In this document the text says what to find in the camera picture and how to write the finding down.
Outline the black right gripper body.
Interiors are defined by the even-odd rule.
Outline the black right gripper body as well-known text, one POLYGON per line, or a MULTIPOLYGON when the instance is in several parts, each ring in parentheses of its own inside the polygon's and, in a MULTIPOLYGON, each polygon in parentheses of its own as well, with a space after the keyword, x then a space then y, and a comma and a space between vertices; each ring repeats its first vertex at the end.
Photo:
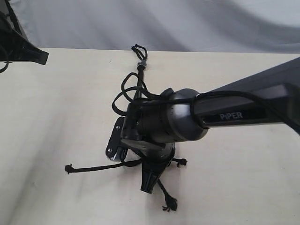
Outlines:
POLYGON ((122 145, 140 156, 140 159, 123 164, 133 167, 142 164, 142 184, 140 190, 151 194, 161 174, 175 155, 175 143, 154 143, 142 140, 121 139, 122 145))

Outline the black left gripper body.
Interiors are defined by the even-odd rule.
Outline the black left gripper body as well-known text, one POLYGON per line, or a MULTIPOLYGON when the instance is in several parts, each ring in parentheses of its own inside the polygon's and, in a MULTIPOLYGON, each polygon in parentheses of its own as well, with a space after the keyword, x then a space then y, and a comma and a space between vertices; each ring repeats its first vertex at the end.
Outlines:
POLYGON ((28 61, 45 65, 49 53, 35 47, 12 28, 7 19, 0 17, 0 61, 28 61))

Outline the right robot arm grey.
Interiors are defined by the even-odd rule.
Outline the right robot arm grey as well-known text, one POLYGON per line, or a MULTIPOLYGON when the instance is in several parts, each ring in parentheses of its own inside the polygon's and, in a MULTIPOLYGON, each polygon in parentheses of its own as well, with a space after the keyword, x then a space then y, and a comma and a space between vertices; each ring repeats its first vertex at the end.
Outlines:
POLYGON ((295 58, 205 93, 185 88, 152 94, 144 82, 129 98, 121 141, 142 155, 141 190, 151 193, 178 142, 211 128, 283 123, 300 130, 300 60, 295 58))

